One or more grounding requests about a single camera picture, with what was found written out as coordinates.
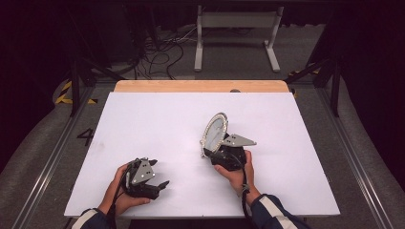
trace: white table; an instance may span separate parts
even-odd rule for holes
[[[219,83],[232,88],[241,82]],[[187,81],[170,84],[186,87]],[[202,90],[206,85],[200,82]],[[243,217],[240,199],[227,180],[217,174],[209,159],[200,157],[203,130],[218,112],[226,113],[229,134],[257,141],[256,146],[245,148],[252,152],[255,183],[261,192],[277,196],[293,215],[340,214],[291,93],[118,91],[108,97],[65,216],[78,217],[83,210],[97,207],[117,167],[147,156],[158,160],[153,166],[156,177],[148,183],[170,183],[156,200],[129,209],[124,218]]]

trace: dark blue sleeve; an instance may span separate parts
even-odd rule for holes
[[[110,229],[110,224],[104,213],[93,208],[84,211],[72,229]]]
[[[284,209],[280,199],[273,195],[263,194],[253,200],[252,219],[260,229],[310,229],[299,218]]]

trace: gray carpet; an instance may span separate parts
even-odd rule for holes
[[[195,43],[188,41],[181,44],[183,57],[170,69],[170,73],[178,79],[284,79],[289,72],[304,68],[322,29],[322,26],[318,26],[279,30],[274,50],[281,67],[280,73],[271,71],[262,44],[266,39],[264,30],[254,30],[245,35],[230,30],[206,32],[202,72],[193,71]],[[174,61],[181,55],[181,50],[174,47],[167,53],[170,60]],[[154,72],[163,72],[153,74],[154,78],[167,78],[164,65],[152,67]],[[129,72],[125,77],[135,78],[135,73]],[[99,78],[99,81],[103,82],[108,80],[105,77]],[[310,75],[300,81],[309,80]],[[55,91],[55,96],[59,94],[61,87],[63,84]],[[328,108],[323,105],[318,91],[304,83],[290,87],[297,92],[298,107],[325,173],[330,178],[330,187],[341,211],[340,216],[310,218],[307,223],[313,228],[381,228],[376,223],[352,172],[339,135],[328,118]],[[97,84],[92,91],[91,98],[98,99],[98,103],[84,107],[53,176],[33,209],[27,228],[62,228],[68,221],[63,217],[63,213],[88,150],[88,146],[85,146],[86,139],[77,136],[89,128],[96,129],[108,92],[113,89],[114,83],[103,83]],[[0,228],[11,228],[17,219],[58,138],[62,135],[71,108],[69,104],[57,104],[26,137],[0,175]],[[344,82],[339,97],[339,113],[339,120],[371,178],[393,228],[405,228],[405,194],[382,162],[358,120]],[[120,219],[117,224],[118,228],[126,228],[129,221]]]

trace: person's right hand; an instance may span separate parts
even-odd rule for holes
[[[246,179],[247,184],[249,185],[249,193],[246,195],[246,203],[250,206],[252,201],[257,198],[260,193],[256,189],[254,185],[254,170],[253,170],[253,163],[252,163],[252,154],[250,151],[245,151],[246,154],[246,164],[245,164],[245,172],[246,172]],[[214,165],[215,170],[218,171],[222,176],[229,180],[230,185],[236,191],[238,197],[242,195],[243,183],[244,183],[244,173],[242,170],[227,171],[221,165]]]

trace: person's left hand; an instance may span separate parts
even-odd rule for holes
[[[120,179],[124,174],[128,164],[124,164],[117,169],[116,175],[114,176],[113,181],[111,181],[110,185],[105,192],[104,199],[101,201],[100,205],[98,206],[98,210],[103,212],[105,215],[108,214],[108,210],[113,203],[114,194],[116,193],[117,187],[119,186],[118,191],[118,199],[116,201],[116,216],[121,215],[124,213],[128,208],[139,206],[142,204],[146,204],[150,202],[149,198],[132,198],[124,193],[120,186]]]

